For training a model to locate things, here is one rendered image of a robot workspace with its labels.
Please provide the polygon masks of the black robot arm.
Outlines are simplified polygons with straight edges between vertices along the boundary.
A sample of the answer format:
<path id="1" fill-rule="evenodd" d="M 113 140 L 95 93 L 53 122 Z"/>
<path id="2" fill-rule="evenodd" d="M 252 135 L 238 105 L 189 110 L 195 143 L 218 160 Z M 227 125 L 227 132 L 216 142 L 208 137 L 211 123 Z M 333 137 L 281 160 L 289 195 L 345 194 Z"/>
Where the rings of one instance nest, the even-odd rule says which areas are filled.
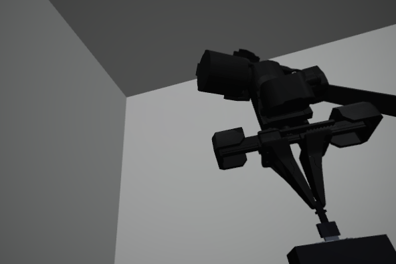
<path id="1" fill-rule="evenodd" d="M 249 101 L 260 88 L 258 116 L 264 130 L 271 124 L 266 118 L 303 111 L 311 119 L 310 105 L 320 102 L 341 106 L 369 102 L 381 114 L 396 117 L 396 95 L 331 85 L 317 65 L 299 70 L 274 60 L 259 60 L 244 49 L 233 55 L 205 50 L 195 74 L 198 91 Z"/>

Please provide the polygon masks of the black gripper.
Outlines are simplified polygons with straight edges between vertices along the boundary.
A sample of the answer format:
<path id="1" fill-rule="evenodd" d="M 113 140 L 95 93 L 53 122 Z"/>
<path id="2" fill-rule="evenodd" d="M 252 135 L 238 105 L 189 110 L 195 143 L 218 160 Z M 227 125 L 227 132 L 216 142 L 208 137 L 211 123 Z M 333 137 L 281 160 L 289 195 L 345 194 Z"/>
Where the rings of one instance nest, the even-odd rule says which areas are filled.
<path id="1" fill-rule="evenodd" d="M 303 111 L 270 119 L 265 116 L 267 123 L 271 124 L 264 130 L 258 116 L 257 97 L 260 98 L 260 88 L 252 96 L 261 128 L 258 135 L 245 137 L 242 127 L 213 135 L 213 150 L 219 169 L 241 167 L 247 161 L 246 153 L 258 151 L 262 167 L 271 167 L 311 209 L 317 207 L 316 201 L 325 208 L 322 157 L 329 144 L 345 148 L 367 142 L 383 116 L 371 103 L 360 102 L 333 108 L 329 120 L 312 124 L 307 120 L 309 114 Z M 295 143 L 301 149 L 299 161 L 308 183 L 290 147 Z"/>

